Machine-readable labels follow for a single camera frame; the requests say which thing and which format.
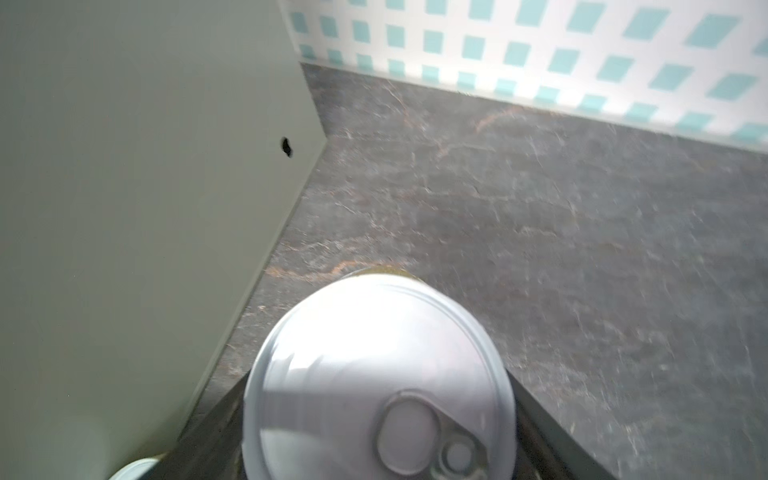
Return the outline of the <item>white lid small can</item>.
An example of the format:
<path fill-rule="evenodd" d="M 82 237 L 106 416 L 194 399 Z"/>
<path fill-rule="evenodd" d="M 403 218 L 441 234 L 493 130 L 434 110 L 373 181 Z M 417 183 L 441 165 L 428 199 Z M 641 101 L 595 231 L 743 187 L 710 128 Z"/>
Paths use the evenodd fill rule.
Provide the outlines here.
<path fill-rule="evenodd" d="M 516 449 L 493 341 L 402 271 L 363 270 L 296 304 L 244 391 L 251 479 L 509 479 Z"/>

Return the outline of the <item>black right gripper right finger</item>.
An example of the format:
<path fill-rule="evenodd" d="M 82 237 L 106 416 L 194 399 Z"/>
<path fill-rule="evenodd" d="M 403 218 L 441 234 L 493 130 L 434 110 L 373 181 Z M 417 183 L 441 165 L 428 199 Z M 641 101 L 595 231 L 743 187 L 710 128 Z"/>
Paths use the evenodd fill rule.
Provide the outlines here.
<path fill-rule="evenodd" d="M 516 408 L 516 463 L 512 479 L 616 480 L 507 372 Z"/>

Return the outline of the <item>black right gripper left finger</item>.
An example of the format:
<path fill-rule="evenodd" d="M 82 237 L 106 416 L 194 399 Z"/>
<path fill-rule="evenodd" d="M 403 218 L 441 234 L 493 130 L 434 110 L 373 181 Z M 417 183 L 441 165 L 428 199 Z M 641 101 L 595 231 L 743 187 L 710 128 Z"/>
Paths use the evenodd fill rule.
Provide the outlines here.
<path fill-rule="evenodd" d="M 248 375 L 141 479 L 246 479 L 242 458 Z"/>

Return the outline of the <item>yellow can white lid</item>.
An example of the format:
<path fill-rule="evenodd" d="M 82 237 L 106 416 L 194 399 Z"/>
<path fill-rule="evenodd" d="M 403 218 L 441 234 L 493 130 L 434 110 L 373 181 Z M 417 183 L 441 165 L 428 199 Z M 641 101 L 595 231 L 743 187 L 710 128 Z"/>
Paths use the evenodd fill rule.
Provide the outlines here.
<path fill-rule="evenodd" d="M 140 480 L 160 461 L 157 457 L 135 460 L 115 472 L 109 480 Z"/>

